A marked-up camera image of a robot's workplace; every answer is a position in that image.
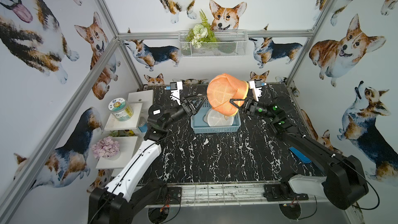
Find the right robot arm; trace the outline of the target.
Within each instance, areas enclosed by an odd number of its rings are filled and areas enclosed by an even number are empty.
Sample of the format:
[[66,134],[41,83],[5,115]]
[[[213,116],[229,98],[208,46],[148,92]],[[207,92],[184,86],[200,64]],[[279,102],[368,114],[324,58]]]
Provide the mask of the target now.
[[328,199],[334,206],[346,210],[369,193],[361,162],[354,156],[345,157],[305,135],[288,120],[293,110],[286,97],[277,97],[266,104],[247,98],[238,105],[238,99],[230,103],[248,116],[268,120],[275,136],[297,149],[323,173],[323,176],[292,175],[283,183],[295,194],[307,194]]

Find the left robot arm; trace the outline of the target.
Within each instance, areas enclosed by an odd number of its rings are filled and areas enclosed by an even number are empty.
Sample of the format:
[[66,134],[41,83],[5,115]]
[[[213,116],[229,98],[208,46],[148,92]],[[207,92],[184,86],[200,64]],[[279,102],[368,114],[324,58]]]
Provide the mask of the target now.
[[145,172],[161,154],[161,142],[172,136],[170,128],[182,119],[196,115],[206,101],[205,95],[181,97],[172,108],[153,104],[148,110],[148,130],[138,151],[122,171],[105,188],[96,188],[89,198],[90,224],[130,224],[147,205],[160,201],[167,194],[167,183],[150,180],[137,185]]

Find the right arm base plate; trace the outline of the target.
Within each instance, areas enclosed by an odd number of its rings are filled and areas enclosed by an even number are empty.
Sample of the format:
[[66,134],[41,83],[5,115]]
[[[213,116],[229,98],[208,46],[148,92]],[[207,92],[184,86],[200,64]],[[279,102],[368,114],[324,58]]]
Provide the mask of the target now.
[[309,196],[307,194],[298,194],[293,192],[290,186],[286,183],[265,184],[263,188],[263,197],[266,198],[268,202],[309,200]]

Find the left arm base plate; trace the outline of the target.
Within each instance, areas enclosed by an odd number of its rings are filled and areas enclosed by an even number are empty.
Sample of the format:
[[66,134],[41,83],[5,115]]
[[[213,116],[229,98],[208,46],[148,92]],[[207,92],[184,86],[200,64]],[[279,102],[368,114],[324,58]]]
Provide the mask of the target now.
[[150,201],[149,205],[179,205],[181,203],[181,197],[182,187],[167,187],[167,189],[162,189],[155,199]]

